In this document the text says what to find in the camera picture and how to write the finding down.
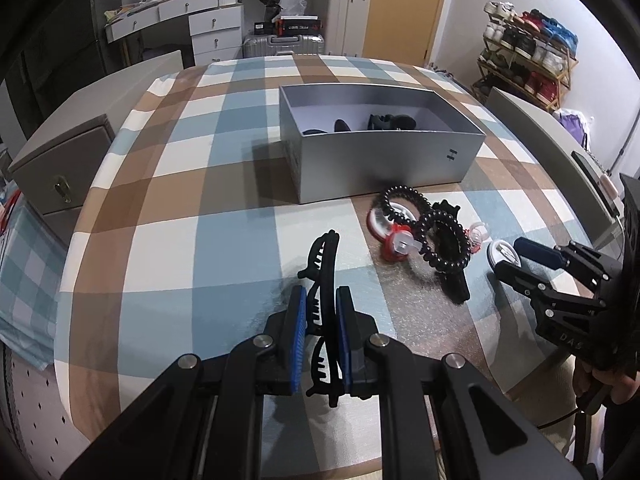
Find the grey bedside cabinet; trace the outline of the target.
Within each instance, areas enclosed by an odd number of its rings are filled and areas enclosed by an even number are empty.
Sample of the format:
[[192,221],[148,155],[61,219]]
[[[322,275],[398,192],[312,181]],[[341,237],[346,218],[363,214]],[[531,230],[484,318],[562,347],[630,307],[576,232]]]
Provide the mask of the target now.
[[486,107],[540,162],[577,214],[593,245],[602,247],[620,236],[622,202],[618,198],[614,200],[620,214],[612,217],[572,159],[572,151],[582,154],[599,177],[602,171],[551,114],[499,89],[491,90]]
[[65,245],[116,133],[152,82],[183,69],[175,50],[74,92],[32,134],[9,166],[26,200]]

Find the wooden door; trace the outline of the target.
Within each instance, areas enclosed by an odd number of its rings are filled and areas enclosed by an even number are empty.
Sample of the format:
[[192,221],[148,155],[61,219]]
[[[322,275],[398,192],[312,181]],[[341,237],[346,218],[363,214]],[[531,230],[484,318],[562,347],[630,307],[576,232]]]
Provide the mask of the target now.
[[415,66],[428,61],[444,0],[370,0],[362,55]]

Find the wooden shoe rack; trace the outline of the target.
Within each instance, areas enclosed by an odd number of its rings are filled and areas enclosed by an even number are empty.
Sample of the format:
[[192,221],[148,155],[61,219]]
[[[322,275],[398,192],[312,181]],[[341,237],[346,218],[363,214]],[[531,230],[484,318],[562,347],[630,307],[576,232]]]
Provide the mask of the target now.
[[472,85],[486,101],[492,89],[520,96],[548,113],[559,110],[572,88],[578,64],[578,37],[537,9],[518,13],[514,4],[488,1],[484,49],[476,64],[480,79]]

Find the grey left bedside cabinet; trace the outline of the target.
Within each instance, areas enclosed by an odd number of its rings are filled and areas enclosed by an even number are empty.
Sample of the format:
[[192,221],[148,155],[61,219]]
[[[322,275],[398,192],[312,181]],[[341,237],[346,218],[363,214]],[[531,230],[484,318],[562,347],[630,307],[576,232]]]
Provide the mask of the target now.
[[9,166],[26,200],[65,245],[116,133],[152,82],[183,69],[175,50],[74,92],[32,134]]

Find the white drawer desk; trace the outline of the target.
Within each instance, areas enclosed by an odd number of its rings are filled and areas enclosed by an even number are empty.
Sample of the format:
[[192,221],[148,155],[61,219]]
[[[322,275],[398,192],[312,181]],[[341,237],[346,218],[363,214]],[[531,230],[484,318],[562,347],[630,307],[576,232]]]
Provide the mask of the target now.
[[188,23],[196,66],[242,56],[243,6],[240,0],[166,0],[142,4],[105,26],[111,44],[175,20]]

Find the small white round badge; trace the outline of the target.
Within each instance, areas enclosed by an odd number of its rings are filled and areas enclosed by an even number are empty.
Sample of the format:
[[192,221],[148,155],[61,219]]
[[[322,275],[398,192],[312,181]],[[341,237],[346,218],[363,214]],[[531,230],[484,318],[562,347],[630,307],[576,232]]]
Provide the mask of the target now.
[[521,258],[506,240],[493,240],[487,247],[487,260],[491,270],[495,270],[500,262],[507,262],[512,266],[520,268],[522,266]]

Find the long black hair clip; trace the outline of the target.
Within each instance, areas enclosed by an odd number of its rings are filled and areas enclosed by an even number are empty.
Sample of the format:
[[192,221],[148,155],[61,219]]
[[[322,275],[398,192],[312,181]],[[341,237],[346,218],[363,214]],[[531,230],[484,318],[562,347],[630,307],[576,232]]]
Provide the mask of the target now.
[[311,387],[306,396],[326,396],[330,408],[336,408],[344,394],[338,372],[340,343],[335,310],[334,272],[340,236],[329,230],[311,245],[307,266],[298,278],[312,281],[306,296],[306,335],[316,337],[310,359]]

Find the purple bag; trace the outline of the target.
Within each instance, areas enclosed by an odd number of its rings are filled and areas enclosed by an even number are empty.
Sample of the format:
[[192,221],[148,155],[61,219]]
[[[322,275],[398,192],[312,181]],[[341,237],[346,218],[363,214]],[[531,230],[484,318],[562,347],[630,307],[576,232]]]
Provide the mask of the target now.
[[559,108],[552,115],[584,150],[590,150],[592,123],[590,118],[580,110],[572,108]]

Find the white red pin badge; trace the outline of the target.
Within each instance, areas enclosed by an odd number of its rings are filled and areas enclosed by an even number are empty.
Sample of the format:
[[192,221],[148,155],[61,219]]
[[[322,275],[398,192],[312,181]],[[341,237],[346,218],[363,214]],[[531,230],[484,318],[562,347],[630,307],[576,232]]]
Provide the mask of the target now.
[[[416,216],[405,205],[391,202],[390,206],[392,206],[393,211],[401,217],[416,221]],[[380,242],[384,242],[384,240],[392,234],[392,226],[394,224],[395,221],[387,214],[384,214],[381,206],[372,207],[367,214],[367,227],[369,232]]]

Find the small red white badge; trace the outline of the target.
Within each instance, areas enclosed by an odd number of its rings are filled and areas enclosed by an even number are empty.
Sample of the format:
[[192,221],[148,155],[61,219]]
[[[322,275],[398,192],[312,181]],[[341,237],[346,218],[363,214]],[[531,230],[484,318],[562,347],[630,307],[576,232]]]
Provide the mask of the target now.
[[420,252],[422,244],[418,242],[408,226],[393,224],[382,247],[382,257],[389,262],[406,260],[413,252]]

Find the black claw hair clip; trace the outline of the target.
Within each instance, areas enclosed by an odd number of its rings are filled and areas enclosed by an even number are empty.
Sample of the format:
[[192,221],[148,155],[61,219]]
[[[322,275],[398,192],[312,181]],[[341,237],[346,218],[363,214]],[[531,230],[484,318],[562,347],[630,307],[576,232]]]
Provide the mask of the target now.
[[410,131],[416,128],[416,121],[408,115],[370,115],[368,121],[369,130],[383,131]]

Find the black smartphone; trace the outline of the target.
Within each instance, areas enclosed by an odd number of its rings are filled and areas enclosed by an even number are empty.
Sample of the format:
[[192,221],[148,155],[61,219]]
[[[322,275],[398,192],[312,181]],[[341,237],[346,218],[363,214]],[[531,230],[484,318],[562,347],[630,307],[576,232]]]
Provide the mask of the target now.
[[600,177],[596,174],[596,172],[591,167],[590,163],[587,159],[585,159],[582,154],[572,151],[572,159],[576,162],[578,167],[582,170],[584,175],[587,177],[587,180],[590,182],[591,186],[597,192],[600,200],[602,200],[605,209],[612,217],[617,217],[620,214],[617,206],[614,203],[614,200],[608,196],[608,193],[605,191],[603,184],[600,181]]

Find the grey cardboard storage box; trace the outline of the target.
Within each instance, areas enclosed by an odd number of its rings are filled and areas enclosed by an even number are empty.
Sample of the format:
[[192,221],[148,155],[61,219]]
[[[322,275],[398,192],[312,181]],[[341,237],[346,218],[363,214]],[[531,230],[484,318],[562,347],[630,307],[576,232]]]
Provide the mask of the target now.
[[[301,203],[458,183],[486,138],[432,89],[292,84],[280,89],[280,136]],[[408,115],[410,131],[369,130],[370,115]]]

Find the white upright suitcase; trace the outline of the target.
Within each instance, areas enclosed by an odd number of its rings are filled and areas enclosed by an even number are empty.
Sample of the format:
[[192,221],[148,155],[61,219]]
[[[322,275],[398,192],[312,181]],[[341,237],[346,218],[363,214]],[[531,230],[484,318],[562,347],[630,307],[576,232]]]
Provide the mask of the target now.
[[362,55],[369,9],[370,0],[314,0],[326,54]]

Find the black banana hair clip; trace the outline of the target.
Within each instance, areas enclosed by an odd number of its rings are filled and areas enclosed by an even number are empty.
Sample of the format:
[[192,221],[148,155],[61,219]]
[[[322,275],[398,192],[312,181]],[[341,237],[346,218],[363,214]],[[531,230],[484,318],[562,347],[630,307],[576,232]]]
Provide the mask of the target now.
[[471,245],[465,230],[458,221],[459,206],[450,204],[448,200],[441,200],[433,204],[434,210],[442,211],[452,218],[450,224],[457,227],[452,230],[448,226],[436,223],[433,229],[435,237],[437,255],[445,261],[458,261],[464,254],[468,254],[465,263],[460,268],[452,271],[437,271],[442,290],[454,304],[463,304],[471,297],[468,282],[466,281],[464,269],[469,264],[471,255]]

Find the silver flat suitcase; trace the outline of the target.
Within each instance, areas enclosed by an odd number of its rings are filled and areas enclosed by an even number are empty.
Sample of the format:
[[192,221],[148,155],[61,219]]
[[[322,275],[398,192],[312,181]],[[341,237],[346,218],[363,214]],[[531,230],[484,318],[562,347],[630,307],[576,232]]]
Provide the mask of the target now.
[[326,44],[321,36],[298,35],[291,37],[248,36],[242,45],[244,58],[261,56],[323,54]]

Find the grey right bedside cabinet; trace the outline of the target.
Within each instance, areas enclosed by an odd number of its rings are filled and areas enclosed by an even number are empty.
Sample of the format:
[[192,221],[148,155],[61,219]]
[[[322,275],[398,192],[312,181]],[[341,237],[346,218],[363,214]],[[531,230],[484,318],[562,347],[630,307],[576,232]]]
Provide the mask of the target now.
[[618,198],[614,200],[620,214],[612,217],[572,159],[572,151],[582,154],[599,177],[602,171],[551,114],[499,89],[491,90],[486,107],[540,162],[577,214],[593,245],[602,247],[620,236],[622,202]]

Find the checkered folded cloth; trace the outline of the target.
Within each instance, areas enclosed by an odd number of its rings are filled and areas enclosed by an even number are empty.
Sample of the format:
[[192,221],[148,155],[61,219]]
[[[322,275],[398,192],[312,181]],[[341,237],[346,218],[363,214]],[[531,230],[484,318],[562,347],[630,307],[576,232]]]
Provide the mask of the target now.
[[19,197],[1,234],[1,341],[37,370],[54,361],[66,248]]

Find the black red box on suitcase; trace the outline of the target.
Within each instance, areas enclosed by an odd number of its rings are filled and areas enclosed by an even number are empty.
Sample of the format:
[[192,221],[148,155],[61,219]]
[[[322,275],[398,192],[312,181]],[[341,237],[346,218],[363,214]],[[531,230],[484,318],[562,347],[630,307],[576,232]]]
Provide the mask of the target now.
[[320,36],[321,21],[317,15],[281,15],[273,21],[256,22],[253,34],[277,37]]

